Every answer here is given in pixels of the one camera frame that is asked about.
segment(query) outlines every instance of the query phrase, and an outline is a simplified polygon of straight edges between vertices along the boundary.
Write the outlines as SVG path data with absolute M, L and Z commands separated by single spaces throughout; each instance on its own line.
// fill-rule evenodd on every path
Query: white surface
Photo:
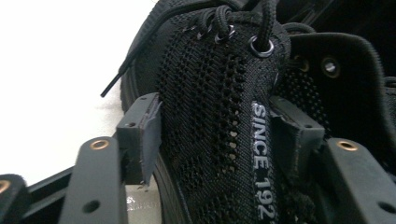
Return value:
M 0 1 L 0 174 L 32 185 L 120 120 L 117 73 L 154 2 Z

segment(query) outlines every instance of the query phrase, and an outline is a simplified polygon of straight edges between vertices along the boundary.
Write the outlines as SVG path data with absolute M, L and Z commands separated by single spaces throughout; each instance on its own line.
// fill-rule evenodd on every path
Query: white background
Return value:
M 72 166 L 122 116 L 116 75 L 153 0 L 0 0 L 0 174 L 32 185 Z

